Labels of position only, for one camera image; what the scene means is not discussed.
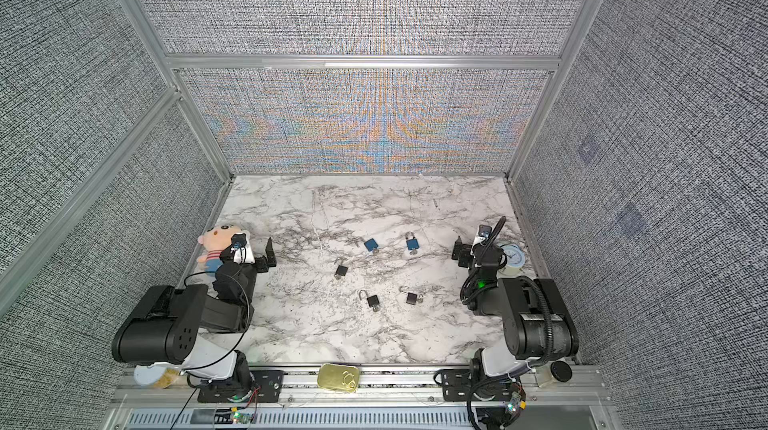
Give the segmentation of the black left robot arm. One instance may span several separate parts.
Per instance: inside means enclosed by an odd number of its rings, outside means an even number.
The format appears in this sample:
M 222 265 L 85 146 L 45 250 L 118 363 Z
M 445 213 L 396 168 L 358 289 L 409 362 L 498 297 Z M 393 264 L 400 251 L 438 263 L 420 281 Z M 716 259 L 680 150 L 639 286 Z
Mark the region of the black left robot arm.
M 226 349 L 200 335 L 205 330 L 244 336 L 250 328 L 257 276 L 276 267 L 277 259 L 272 239 L 251 263 L 246 250 L 245 236 L 235 235 L 210 272 L 211 285 L 150 287 L 117 330 L 113 359 L 149 372 L 185 374 L 200 403 L 275 402 L 282 372 L 254 372 L 236 345 Z

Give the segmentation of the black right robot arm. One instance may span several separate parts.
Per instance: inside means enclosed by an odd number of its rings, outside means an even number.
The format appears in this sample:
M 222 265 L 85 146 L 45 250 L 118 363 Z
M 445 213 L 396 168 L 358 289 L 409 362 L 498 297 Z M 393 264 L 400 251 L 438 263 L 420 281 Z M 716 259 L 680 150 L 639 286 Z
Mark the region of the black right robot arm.
M 551 279 L 526 275 L 504 277 L 509 256 L 490 235 L 479 235 L 471 244 L 458 239 L 451 258 L 468 270 L 459 298 L 474 315 L 501 320 L 502 336 L 478 350 L 472 359 L 468 382 L 484 398 L 500 386 L 494 378 L 508 380 L 541 366 L 576 356 L 578 331 L 561 293 Z

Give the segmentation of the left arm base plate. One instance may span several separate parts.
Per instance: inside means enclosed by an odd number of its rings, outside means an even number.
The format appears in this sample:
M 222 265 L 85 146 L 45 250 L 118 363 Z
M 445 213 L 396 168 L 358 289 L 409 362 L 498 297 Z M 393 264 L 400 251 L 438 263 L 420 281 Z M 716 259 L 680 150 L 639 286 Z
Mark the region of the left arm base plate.
M 235 404 L 277 403 L 282 391 L 284 373 L 279 370 L 250 371 L 226 380 L 201 384 L 199 403 Z

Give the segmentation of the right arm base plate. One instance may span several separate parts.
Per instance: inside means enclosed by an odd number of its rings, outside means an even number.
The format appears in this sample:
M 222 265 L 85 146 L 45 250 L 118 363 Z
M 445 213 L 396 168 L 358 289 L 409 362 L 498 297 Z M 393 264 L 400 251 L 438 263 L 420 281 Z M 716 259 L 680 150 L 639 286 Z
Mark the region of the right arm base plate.
M 503 381 L 492 382 L 492 377 L 481 371 L 469 369 L 441 369 L 433 375 L 434 382 L 441 388 L 447 402 L 466 401 L 469 391 L 480 385 L 473 393 L 474 401 L 518 401 L 525 398 L 525 390 L 519 380 L 505 376 Z

